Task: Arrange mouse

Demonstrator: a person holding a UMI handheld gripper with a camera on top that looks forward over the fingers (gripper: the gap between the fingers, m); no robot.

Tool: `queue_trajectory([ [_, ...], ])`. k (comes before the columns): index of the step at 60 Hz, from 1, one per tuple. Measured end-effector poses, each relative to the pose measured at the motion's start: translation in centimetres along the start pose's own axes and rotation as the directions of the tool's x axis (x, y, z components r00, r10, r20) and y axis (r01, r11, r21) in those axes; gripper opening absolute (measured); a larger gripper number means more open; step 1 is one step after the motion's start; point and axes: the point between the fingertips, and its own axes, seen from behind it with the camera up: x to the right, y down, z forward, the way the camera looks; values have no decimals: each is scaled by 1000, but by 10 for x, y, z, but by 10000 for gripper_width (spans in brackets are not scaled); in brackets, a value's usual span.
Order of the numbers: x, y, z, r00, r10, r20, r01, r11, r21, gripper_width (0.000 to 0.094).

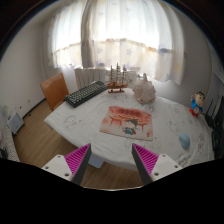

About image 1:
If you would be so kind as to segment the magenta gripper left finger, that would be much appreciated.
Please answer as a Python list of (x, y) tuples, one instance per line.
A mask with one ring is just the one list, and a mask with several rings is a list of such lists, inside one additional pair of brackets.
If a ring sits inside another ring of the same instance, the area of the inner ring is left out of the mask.
[(56, 155), (42, 169), (80, 185), (91, 154), (91, 145), (87, 144), (66, 156)]

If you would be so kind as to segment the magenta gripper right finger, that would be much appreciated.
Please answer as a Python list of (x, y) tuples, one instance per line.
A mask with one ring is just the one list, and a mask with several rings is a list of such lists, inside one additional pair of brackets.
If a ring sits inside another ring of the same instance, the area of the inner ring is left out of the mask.
[(157, 155), (137, 144), (132, 144), (132, 156), (144, 185), (182, 169), (167, 154)]

